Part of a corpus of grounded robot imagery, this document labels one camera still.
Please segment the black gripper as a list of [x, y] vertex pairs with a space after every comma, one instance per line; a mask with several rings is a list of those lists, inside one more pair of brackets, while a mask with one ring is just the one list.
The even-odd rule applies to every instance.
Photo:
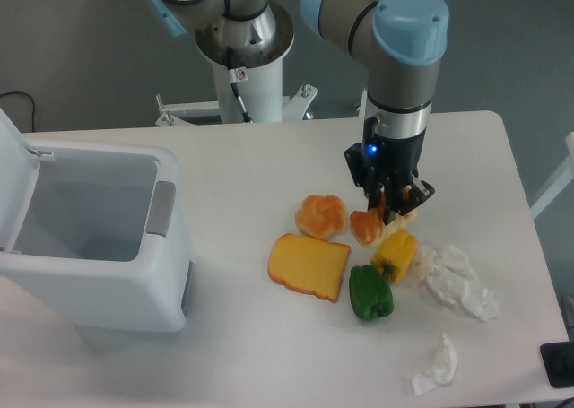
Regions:
[[384, 198], [383, 222], [388, 226], [397, 215], [406, 215], [435, 193], [419, 179], [418, 161], [425, 133], [388, 138], [376, 132], [378, 119], [364, 121], [362, 140], [345, 150], [344, 157], [355, 186], [363, 190], [368, 209], [378, 210]]

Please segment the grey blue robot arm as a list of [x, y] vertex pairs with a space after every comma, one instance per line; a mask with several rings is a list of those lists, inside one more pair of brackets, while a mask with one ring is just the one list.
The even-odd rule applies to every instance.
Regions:
[[[148, 0], [174, 35], [211, 63], [224, 123], [283, 118], [291, 16], [273, 0]], [[441, 58], [447, 0], [300, 0], [303, 21], [368, 72], [361, 141], [345, 152], [352, 180], [384, 223], [433, 195], [418, 161]]]

